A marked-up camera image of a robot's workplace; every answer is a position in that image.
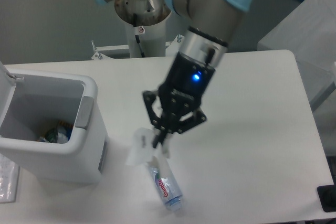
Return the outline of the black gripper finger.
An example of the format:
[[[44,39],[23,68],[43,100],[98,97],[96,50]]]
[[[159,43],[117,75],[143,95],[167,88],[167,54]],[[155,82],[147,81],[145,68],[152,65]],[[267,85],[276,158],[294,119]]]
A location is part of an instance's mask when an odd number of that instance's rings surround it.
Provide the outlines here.
[[[143,96],[145,108],[149,116],[150,123],[154,127],[154,139],[152,141],[152,147],[157,148],[159,143],[163,145],[167,137],[167,134],[168,134],[168,126],[167,126],[167,120],[166,120],[167,118],[164,114],[161,114],[161,117],[159,117],[153,109],[153,104],[158,97],[157,90],[143,91],[142,96]]]
[[[198,125],[204,123],[207,121],[207,117],[204,114],[203,110],[201,108],[197,108],[194,111],[191,112],[191,115],[185,119],[182,120],[180,118],[179,120],[175,120],[170,128],[170,133],[178,133],[183,134],[186,131],[191,130],[194,127],[197,127]]]

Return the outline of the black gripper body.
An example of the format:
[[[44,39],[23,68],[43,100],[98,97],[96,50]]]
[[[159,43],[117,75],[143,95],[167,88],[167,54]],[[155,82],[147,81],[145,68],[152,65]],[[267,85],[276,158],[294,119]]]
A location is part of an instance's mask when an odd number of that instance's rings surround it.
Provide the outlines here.
[[[173,124],[180,118],[183,120],[200,108],[202,96],[215,73],[215,68],[208,62],[212,57],[210,52],[207,60],[201,62],[181,53],[176,55],[166,79],[158,88],[167,124]]]

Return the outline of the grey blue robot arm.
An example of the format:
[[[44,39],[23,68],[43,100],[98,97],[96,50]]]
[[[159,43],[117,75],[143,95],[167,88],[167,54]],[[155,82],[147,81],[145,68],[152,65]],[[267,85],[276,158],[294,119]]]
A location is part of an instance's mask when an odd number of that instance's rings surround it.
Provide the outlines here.
[[[132,57],[153,57],[165,51],[165,39],[151,26],[175,13],[188,18],[170,70],[157,90],[144,91],[143,100],[154,127],[152,146],[169,135],[184,133],[205,122],[201,99],[243,16],[253,0],[95,0],[114,2],[117,15],[131,26]]]

